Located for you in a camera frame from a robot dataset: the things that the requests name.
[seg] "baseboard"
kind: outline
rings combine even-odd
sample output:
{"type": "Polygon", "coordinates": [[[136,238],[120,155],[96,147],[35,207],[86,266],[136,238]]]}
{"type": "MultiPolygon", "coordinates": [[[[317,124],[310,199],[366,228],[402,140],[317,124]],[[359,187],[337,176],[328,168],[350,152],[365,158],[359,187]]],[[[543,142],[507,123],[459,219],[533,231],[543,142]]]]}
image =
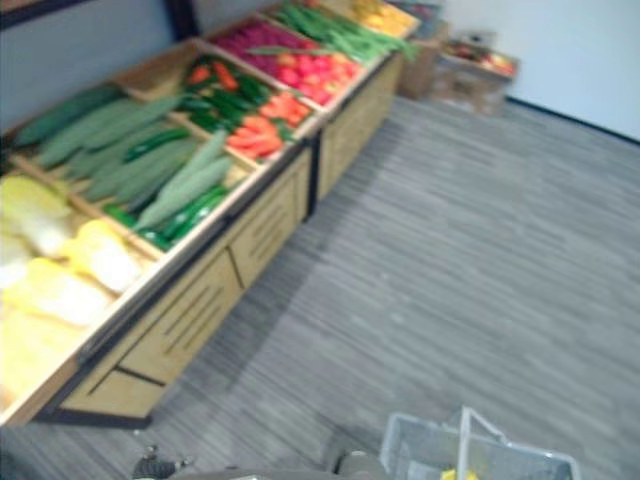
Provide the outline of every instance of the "baseboard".
{"type": "Polygon", "coordinates": [[[620,140],[624,140],[625,142],[632,143],[633,145],[640,146],[640,140],[638,140],[636,138],[628,137],[628,136],[623,135],[621,133],[613,132],[611,130],[608,130],[606,128],[600,127],[598,125],[594,125],[593,123],[585,122],[584,120],[580,120],[578,118],[571,117],[571,116],[565,115],[563,113],[554,112],[553,110],[549,110],[548,108],[541,107],[541,106],[536,105],[534,103],[525,102],[523,100],[519,100],[519,99],[513,98],[513,97],[507,97],[507,101],[509,101],[511,103],[515,103],[517,105],[522,105],[524,107],[531,108],[533,110],[538,110],[539,112],[544,112],[544,113],[547,113],[549,115],[553,115],[554,117],[563,118],[565,120],[569,120],[570,122],[574,122],[574,123],[578,123],[580,125],[584,125],[585,127],[589,127],[589,128],[592,128],[593,130],[597,130],[599,132],[606,133],[607,135],[611,135],[612,137],[619,138],[620,140]]]}

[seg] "gray carpet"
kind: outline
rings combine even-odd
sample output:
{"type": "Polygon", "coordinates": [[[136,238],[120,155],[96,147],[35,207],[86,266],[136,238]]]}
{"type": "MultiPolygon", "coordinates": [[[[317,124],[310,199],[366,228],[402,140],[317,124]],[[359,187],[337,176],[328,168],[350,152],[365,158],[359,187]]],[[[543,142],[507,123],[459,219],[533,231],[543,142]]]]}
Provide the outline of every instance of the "gray carpet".
{"type": "Polygon", "coordinates": [[[640,148],[514,105],[391,117],[155,414],[7,431],[21,478],[126,478],[141,447],[322,467],[390,413],[467,404],[583,478],[640,478],[640,148]]]}

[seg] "wooden drawer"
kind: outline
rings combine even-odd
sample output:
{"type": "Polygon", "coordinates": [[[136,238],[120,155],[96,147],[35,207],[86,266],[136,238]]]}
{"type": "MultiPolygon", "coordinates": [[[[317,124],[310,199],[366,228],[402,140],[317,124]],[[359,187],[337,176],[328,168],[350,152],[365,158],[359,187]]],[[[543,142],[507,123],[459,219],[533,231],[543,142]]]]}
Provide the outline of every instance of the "wooden drawer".
{"type": "Polygon", "coordinates": [[[64,408],[144,418],[158,403],[165,389],[127,373],[113,371],[92,390],[67,400],[64,408]]]}
{"type": "Polygon", "coordinates": [[[394,57],[325,128],[318,197],[323,198],[378,130],[391,108],[402,63],[394,57]]]}
{"type": "Polygon", "coordinates": [[[220,326],[241,296],[240,283],[225,249],[204,268],[188,288],[169,293],[168,308],[120,366],[171,383],[220,326]]]}
{"type": "Polygon", "coordinates": [[[278,253],[298,224],[296,176],[280,187],[255,212],[231,242],[240,281],[249,288],[278,253]]]}

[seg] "white wall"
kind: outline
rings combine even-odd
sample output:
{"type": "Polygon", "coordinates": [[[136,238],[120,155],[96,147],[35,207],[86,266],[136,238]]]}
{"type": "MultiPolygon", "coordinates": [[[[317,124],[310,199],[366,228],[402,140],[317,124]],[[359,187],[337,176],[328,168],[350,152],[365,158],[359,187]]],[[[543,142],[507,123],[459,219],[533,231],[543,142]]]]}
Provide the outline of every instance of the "white wall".
{"type": "Polygon", "coordinates": [[[445,16],[521,59],[511,96],[640,139],[639,0],[449,0],[445,16]]]}

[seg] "gray wall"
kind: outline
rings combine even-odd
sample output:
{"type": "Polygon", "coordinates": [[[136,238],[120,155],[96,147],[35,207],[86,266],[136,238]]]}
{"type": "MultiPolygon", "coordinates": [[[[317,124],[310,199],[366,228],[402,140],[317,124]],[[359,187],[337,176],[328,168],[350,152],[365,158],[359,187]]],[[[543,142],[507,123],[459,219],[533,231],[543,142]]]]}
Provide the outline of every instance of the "gray wall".
{"type": "Polygon", "coordinates": [[[0,127],[167,48],[160,0],[94,0],[0,34],[0,127]]]}
{"type": "Polygon", "coordinates": [[[272,3],[275,0],[194,0],[203,32],[272,3]]]}

